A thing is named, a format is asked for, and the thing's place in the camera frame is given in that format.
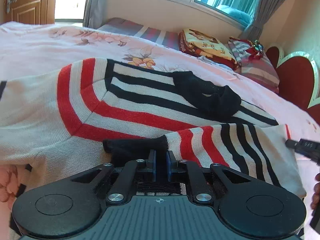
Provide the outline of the person's right hand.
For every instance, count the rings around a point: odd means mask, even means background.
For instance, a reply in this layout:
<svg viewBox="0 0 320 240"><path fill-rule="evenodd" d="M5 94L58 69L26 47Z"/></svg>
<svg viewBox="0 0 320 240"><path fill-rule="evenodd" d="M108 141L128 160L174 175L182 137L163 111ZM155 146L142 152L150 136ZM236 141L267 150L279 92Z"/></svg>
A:
<svg viewBox="0 0 320 240"><path fill-rule="evenodd" d="M316 209L317 205L319 204L319 200L320 200L320 173L318 173L315 176L315 180L317 181L317 183L313 188L314 193L312 196L312 202L310 204L310 207L312 210Z"/></svg>

